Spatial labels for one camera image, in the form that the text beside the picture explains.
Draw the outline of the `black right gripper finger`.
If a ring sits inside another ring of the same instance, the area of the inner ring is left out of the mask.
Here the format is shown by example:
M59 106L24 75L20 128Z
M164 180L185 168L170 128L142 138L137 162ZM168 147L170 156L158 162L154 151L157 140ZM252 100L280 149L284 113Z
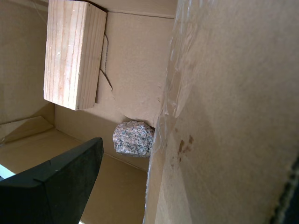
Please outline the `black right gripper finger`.
M299 223L299 178L291 177L285 195L284 224Z
M97 180L102 138L93 138L0 182L2 224L78 224Z

